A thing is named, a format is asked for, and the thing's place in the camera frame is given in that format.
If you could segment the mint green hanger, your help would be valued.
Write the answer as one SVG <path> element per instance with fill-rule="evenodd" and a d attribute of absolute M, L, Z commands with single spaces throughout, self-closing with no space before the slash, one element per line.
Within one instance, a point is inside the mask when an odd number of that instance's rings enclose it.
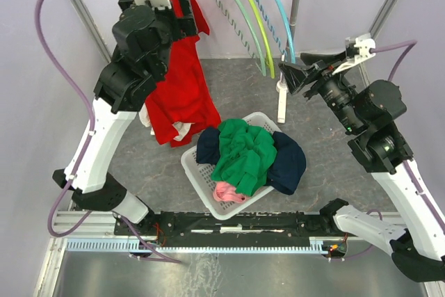
<path fill-rule="evenodd" d="M 273 74 L 268 34 L 255 0 L 212 0 L 262 76 Z"/>

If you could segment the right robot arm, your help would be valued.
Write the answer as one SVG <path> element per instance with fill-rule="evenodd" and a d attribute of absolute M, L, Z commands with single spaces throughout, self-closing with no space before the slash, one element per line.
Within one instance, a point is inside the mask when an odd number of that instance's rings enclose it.
<path fill-rule="evenodd" d="M 305 98 L 320 95 L 351 136 L 355 160 L 381 185 L 405 227 L 361 214 L 344 200 L 321 210 L 325 234 L 353 234 L 387 253 L 398 270 L 415 282 L 444 280 L 444 215 L 422 180 L 414 153 L 395 120 L 407 110 L 400 89 L 378 79 L 358 92 L 344 77 L 345 54 L 303 54 L 304 65 L 279 62 L 290 93 L 305 86 Z"/>

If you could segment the red t shirt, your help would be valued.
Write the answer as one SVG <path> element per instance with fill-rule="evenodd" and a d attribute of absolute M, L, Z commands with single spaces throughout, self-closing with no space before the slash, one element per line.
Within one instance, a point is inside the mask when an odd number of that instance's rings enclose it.
<path fill-rule="evenodd" d="M 199 40 L 196 34 L 173 42 L 165 80 L 145 100 L 160 145 L 189 144 L 193 135 L 221 123 L 197 55 Z"/>

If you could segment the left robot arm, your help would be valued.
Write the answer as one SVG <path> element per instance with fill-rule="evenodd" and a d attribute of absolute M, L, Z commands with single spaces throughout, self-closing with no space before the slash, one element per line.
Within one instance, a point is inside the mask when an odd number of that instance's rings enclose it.
<path fill-rule="evenodd" d="M 154 226 L 153 211 L 108 167 L 127 127 L 157 83 L 164 81 L 172 44 L 197 34 L 197 27 L 191 0 L 167 0 L 159 8 L 150 0 L 119 0 L 119 5 L 122 13 L 112 27 L 116 47 L 94 88 L 95 125 L 87 126 L 83 135 L 90 144 L 85 154 L 77 151 L 52 178 L 73 192 L 80 208 L 114 211 L 129 220 L 138 234 L 147 234 Z"/>

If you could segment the pink t shirt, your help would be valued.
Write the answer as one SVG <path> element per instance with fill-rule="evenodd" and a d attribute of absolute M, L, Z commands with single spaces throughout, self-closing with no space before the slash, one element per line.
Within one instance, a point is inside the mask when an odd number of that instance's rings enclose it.
<path fill-rule="evenodd" d="M 250 198 L 242 193 L 236 192 L 236 187 L 227 182 L 216 182 L 216 187 L 213 190 L 213 198 L 217 202 L 234 202 L 242 204 Z"/>

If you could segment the navy blue t shirt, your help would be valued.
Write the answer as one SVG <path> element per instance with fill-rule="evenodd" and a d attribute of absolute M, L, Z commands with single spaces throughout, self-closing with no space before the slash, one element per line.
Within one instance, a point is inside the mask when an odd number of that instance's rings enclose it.
<path fill-rule="evenodd" d="M 213 127 L 205 129 L 197 141 L 196 162 L 216 165 L 220 159 L 220 132 Z M 291 137 L 280 131 L 272 134 L 277 150 L 274 163 L 267 171 L 267 185 L 285 195 L 293 195 L 307 168 L 302 148 Z"/>

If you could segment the green t shirt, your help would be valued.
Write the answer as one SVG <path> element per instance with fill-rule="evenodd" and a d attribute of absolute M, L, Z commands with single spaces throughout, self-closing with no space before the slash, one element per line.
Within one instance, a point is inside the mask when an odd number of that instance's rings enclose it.
<path fill-rule="evenodd" d="M 277 156 L 272 134 L 242 119 L 228 119 L 219 126 L 220 158 L 211 179 L 227 182 L 236 192 L 252 197 L 266 185 L 268 169 Z"/>

